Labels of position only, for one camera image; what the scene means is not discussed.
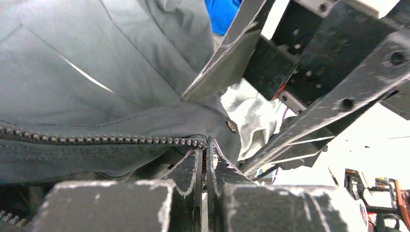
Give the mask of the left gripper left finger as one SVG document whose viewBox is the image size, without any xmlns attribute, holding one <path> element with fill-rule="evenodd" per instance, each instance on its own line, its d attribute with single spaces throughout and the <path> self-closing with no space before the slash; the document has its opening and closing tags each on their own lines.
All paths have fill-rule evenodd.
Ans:
<svg viewBox="0 0 410 232">
<path fill-rule="evenodd" d="M 191 148 L 161 179 L 56 184 L 32 232 L 198 232 L 202 150 Z"/>
</svg>

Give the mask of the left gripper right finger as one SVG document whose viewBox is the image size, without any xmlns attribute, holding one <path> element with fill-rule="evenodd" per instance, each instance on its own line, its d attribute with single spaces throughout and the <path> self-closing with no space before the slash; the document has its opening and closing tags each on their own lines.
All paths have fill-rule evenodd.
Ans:
<svg viewBox="0 0 410 232">
<path fill-rule="evenodd" d="M 207 147 L 208 229 L 211 232 L 365 232 L 367 214 L 343 188 L 260 186 Z"/>
</svg>

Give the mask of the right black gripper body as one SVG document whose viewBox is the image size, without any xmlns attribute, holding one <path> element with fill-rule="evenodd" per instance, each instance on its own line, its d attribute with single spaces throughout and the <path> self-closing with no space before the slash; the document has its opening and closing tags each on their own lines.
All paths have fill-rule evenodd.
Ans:
<svg viewBox="0 0 410 232">
<path fill-rule="evenodd" d="M 353 0 L 325 3 L 319 11 L 325 16 L 315 15 L 304 3 L 291 3 L 274 38 L 259 39 L 244 72 L 265 98 L 283 100 L 298 116 L 340 84 L 389 34 L 408 30 Z M 357 117 L 373 104 L 345 118 Z"/>
</svg>

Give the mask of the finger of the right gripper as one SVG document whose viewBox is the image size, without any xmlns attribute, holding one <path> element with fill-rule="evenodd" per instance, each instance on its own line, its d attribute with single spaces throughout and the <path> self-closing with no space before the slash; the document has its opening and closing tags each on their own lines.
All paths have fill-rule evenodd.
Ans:
<svg viewBox="0 0 410 232">
<path fill-rule="evenodd" d="M 313 142 L 334 138 L 324 130 L 326 126 L 377 102 L 409 77 L 410 32 L 400 30 L 389 34 L 340 84 L 269 140 L 240 171 L 250 175 L 263 165 L 315 156 L 319 149 Z"/>
<path fill-rule="evenodd" d="M 200 102 L 239 82 L 255 51 L 274 0 L 244 0 L 214 55 L 182 94 Z"/>
</svg>

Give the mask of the grey black zip jacket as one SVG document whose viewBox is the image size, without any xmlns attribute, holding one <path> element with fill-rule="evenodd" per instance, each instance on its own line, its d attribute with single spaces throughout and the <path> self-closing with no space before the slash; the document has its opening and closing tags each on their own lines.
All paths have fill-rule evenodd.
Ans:
<svg viewBox="0 0 410 232">
<path fill-rule="evenodd" d="M 219 98 L 182 100 L 213 54 L 202 0 L 1 1 L 1 231 L 61 182 L 161 179 L 212 138 L 236 160 Z"/>
</svg>

